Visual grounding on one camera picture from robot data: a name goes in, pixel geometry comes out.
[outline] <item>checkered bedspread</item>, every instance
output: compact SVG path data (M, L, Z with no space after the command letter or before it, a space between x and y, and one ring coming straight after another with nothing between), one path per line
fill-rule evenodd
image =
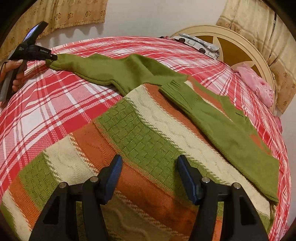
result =
M287 151L271 112L226 64L180 43L149 37L89 39L53 48L53 53L123 58L137 53L169 68L198 76L216 94L228 95L243 110L280 161L279 205L269 234L278 241L287 230L290 171ZM73 73L48 69L44 61L28 63L26 84L0 108L0 200L18 172L43 149L104 113L122 97L112 86L98 86Z

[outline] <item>green sweater sleeve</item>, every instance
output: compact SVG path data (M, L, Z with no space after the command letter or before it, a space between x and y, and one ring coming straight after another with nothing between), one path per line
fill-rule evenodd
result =
M87 58L74 54L58 54L56 61L46 60L53 70L66 70L97 85L113 84L125 96L144 83L162 86L172 80L185 82L187 75L180 74L157 60L138 54L114 59L100 54Z
M180 107L221 154L269 200L274 204L279 202L279 161L253 141L251 137L254 127L249 127L250 121L247 117L231 119L227 113L237 115L235 111L224 110L224 114L204 101L186 83L172 81L159 90Z

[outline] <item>black cable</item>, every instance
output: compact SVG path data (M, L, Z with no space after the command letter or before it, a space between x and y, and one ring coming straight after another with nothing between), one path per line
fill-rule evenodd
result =
M6 63L8 63L8 62L4 62L4 63L2 64L2 66L1 66L1 69L0 69L0 76L1 76L1 72L2 72L3 66L4 66L4 64L6 64Z

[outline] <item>curtain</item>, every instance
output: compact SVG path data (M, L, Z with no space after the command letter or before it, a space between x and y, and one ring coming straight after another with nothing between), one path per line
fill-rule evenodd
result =
M276 106L284 113L296 93L296 41L261 0L228 0L217 25L249 40L262 54L276 82Z
M29 30L42 20L48 23L43 37L58 28L105 22L107 0L38 0L16 22L0 49L6 58Z

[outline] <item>red plaid bed sheet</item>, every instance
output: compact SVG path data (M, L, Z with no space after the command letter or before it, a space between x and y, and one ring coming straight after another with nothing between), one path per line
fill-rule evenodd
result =
M226 64L180 43L149 37L89 39L53 48L53 53L86 57L100 53L123 58L137 53L196 77L216 94L228 95L244 111L280 161L279 205L270 241L287 230L290 171L283 139L271 112ZM48 69L44 61L28 63L26 84L0 108L0 200L18 172L43 149L104 113L122 97L111 86L98 86L66 72Z

